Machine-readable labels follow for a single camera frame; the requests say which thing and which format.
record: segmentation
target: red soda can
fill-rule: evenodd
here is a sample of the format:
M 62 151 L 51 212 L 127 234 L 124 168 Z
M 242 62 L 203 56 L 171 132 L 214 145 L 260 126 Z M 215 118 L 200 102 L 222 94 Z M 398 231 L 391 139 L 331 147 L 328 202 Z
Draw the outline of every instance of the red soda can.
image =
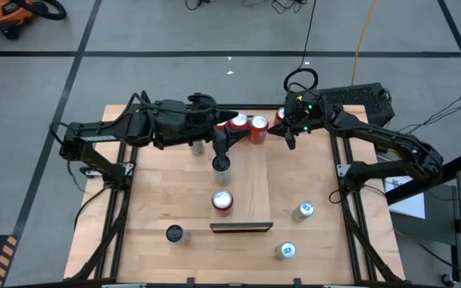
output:
M 228 124 L 228 121 L 221 122 L 219 124 L 214 125 L 214 128 L 217 130 L 224 130 L 227 124 Z
M 268 130 L 268 119 L 264 116 L 254 116 L 250 123 L 250 141 L 254 144 L 263 144 Z
M 230 128 L 233 130 L 241 130 L 248 128 L 248 117 L 245 114 L 238 114 L 238 116 L 230 120 Z
M 277 114 L 275 114 L 275 120 L 273 121 L 273 126 L 277 126 L 282 121 L 284 121 L 284 107 L 277 110 Z

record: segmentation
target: gray floor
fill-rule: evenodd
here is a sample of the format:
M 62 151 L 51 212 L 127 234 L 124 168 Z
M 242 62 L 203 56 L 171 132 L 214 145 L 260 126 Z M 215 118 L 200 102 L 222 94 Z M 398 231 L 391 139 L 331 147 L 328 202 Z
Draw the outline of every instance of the gray floor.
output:
M 0 51 L 76 51 L 95 0 L 62 0 L 63 22 L 37 18 Z M 311 5 L 279 15 L 268 5 L 216 0 L 188 11 L 182 0 L 102 0 L 87 51 L 211 51 L 303 49 Z M 370 1 L 319 0 L 308 50 L 354 51 Z M 461 33 L 461 0 L 447 1 Z M 380 0 L 363 51 L 459 52 L 436 0 Z M 72 57 L 0 57 L 0 234 L 11 234 Z M 68 94 L 64 122 L 94 121 L 104 106 L 147 90 L 153 99 L 186 99 L 200 91 L 219 103 L 281 103 L 285 75 L 299 57 L 82 59 Z M 307 58 L 319 87 L 351 83 L 353 58 Z M 391 129 L 423 122 L 461 95 L 461 58 L 360 58 L 355 84 L 390 89 Z M 450 160 L 461 155 L 461 111 L 415 133 Z M 6 284 L 62 279 L 82 195 L 53 146 Z M 449 259 L 449 249 L 423 242 Z M 439 285 L 449 269 L 398 238 L 407 278 Z

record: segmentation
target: silver soda can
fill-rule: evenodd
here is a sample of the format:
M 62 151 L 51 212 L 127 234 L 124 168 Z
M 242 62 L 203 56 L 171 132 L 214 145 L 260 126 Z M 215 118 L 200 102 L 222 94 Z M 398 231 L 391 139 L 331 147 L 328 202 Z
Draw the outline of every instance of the silver soda can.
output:
M 234 199 L 231 192 L 227 190 L 218 190 L 213 194 L 213 207 L 221 217 L 226 217 L 232 213 L 232 204 Z
M 191 153 L 193 156 L 202 156 L 204 154 L 204 142 L 196 141 L 191 145 Z
M 213 158 L 214 180 L 220 186 L 231 183 L 231 160 L 226 156 L 224 159 Z
M 292 259 L 296 255 L 295 244 L 284 242 L 275 247 L 275 257 L 279 260 Z
M 301 222 L 314 213 L 314 205 L 310 202 L 302 202 L 300 205 L 296 206 L 296 208 L 293 210 L 293 213 L 291 214 L 291 217 L 293 220 L 296 222 Z
M 191 235 L 189 231 L 184 230 L 181 226 L 172 225 L 166 230 L 166 238 L 172 243 L 185 246 L 190 243 Z

